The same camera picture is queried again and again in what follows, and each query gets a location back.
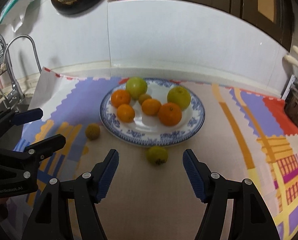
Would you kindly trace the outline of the blue patterned white plate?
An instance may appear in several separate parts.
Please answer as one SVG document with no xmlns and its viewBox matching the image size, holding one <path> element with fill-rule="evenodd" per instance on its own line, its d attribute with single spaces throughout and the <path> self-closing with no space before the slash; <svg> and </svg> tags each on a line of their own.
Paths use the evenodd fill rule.
<svg viewBox="0 0 298 240">
<path fill-rule="evenodd" d="M 130 144 L 171 146 L 201 129 L 205 109 L 199 97 L 179 83 L 131 78 L 103 98 L 100 119 L 112 135 Z"/>
</svg>

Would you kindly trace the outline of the small green guava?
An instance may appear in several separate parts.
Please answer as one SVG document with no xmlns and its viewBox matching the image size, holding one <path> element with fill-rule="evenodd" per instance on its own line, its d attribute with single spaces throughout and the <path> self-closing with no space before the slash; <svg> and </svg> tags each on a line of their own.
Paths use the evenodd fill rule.
<svg viewBox="0 0 298 240">
<path fill-rule="evenodd" d="M 162 165 L 167 162 L 169 153 L 161 146 L 152 146 L 145 152 L 146 159 L 152 165 Z"/>
</svg>

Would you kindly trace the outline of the black frying pan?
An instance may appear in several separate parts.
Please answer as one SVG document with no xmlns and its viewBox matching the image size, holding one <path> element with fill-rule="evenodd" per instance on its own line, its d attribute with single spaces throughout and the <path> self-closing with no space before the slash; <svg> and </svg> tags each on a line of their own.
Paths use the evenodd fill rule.
<svg viewBox="0 0 298 240">
<path fill-rule="evenodd" d="M 72 5 L 62 5 L 60 3 L 52 2 L 52 5 L 54 8 L 64 15 L 75 15 L 80 14 L 91 7 L 95 6 L 97 3 L 99 3 L 101 0 L 78 0 Z"/>
</svg>

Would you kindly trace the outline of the small orange tangerine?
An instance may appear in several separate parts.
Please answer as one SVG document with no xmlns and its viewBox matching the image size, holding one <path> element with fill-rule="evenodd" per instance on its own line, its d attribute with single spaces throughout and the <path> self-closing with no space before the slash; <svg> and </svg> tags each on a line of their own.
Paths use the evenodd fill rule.
<svg viewBox="0 0 298 240">
<path fill-rule="evenodd" d="M 117 108 L 118 119 L 125 123 L 131 123 L 135 117 L 134 109 L 128 104 L 122 104 Z"/>
</svg>

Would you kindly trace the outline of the teal white plastic package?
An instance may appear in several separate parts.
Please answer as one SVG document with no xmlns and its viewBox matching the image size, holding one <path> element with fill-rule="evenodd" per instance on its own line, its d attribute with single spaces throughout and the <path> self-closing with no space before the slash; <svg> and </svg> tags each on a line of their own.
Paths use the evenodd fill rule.
<svg viewBox="0 0 298 240">
<path fill-rule="evenodd" d="M 16 32 L 22 25 L 26 10 L 34 0 L 8 0 L 0 14 L 0 25 L 12 25 Z"/>
</svg>

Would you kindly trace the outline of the small yellow-green fruit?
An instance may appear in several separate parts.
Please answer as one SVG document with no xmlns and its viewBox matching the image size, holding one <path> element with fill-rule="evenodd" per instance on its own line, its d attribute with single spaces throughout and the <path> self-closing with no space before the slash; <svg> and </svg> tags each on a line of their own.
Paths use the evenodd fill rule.
<svg viewBox="0 0 298 240">
<path fill-rule="evenodd" d="M 98 124 L 89 124 L 85 130 L 85 135 L 89 140 L 96 140 L 101 133 L 100 126 Z"/>
</svg>

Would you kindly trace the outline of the colourful patterned table mat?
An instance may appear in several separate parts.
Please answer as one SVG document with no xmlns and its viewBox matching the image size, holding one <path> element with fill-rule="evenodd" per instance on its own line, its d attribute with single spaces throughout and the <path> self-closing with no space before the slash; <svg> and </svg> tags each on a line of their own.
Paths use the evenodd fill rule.
<svg viewBox="0 0 298 240">
<path fill-rule="evenodd" d="M 109 239 L 193 239 L 205 205 L 195 197 L 182 164 L 190 148 L 210 170 L 227 179 L 250 178 L 261 192 L 281 239 L 298 236 L 298 129 L 284 114 L 284 101 L 234 87 L 184 81 L 202 101 L 205 122 L 189 140 L 169 147 L 168 161 L 149 164 L 145 149 L 101 129 L 99 139 L 85 136 L 100 124 L 100 103 L 120 77 L 73 78 L 44 70 L 33 107 L 44 115 L 24 127 L 15 150 L 54 134 L 65 147 L 44 160 L 38 172 L 43 190 L 56 177 L 70 180 L 91 170 L 112 148 L 120 155 L 109 192 L 96 209 Z"/>
</svg>

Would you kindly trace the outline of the chrome kitchen faucet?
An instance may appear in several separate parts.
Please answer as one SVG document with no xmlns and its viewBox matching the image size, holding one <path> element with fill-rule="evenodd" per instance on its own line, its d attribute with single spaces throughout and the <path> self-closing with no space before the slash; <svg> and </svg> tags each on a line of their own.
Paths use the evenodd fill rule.
<svg viewBox="0 0 298 240">
<path fill-rule="evenodd" d="M 13 107 L 24 100 L 25 94 L 23 92 L 22 87 L 19 84 L 19 79 L 27 77 L 30 75 L 29 70 L 25 66 L 26 63 L 33 66 L 33 56 L 25 55 L 26 50 L 29 48 L 29 44 L 25 43 L 22 44 L 19 48 L 12 49 L 13 51 L 10 52 L 11 45 L 17 39 L 28 39 L 32 46 L 33 55 L 35 57 L 35 61 L 38 67 L 39 72 L 42 71 L 42 67 L 40 64 L 40 60 L 37 53 L 37 48 L 34 39 L 28 34 L 21 34 L 13 38 L 4 49 L 3 53 L 3 60 L 7 68 L 7 73 L 9 75 L 11 81 L 11 91 L 5 94 L 2 90 L 2 94 L 9 103 L 10 107 Z"/>
</svg>

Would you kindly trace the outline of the large green apple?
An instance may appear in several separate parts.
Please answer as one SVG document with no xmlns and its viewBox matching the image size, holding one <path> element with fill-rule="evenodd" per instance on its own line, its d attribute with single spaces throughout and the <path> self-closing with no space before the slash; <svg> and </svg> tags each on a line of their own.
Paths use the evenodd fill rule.
<svg viewBox="0 0 298 240">
<path fill-rule="evenodd" d="M 184 87 L 176 86 L 169 90 L 167 101 L 177 104 L 184 111 L 191 103 L 191 95 Z"/>
</svg>

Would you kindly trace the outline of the small green fruit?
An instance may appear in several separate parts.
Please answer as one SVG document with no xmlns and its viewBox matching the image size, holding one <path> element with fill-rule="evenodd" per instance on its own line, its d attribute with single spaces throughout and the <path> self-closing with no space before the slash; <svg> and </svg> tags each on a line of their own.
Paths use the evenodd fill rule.
<svg viewBox="0 0 298 240">
<path fill-rule="evenodd" d="M 151 98 L 152 97 L 149 94 L 141 94 L 141 96 L 139 96 L 139 98 L 138 98 L 138 103 L 140 105 L 142 105 L 144 101 L 151 99 Z"/>
</svg>

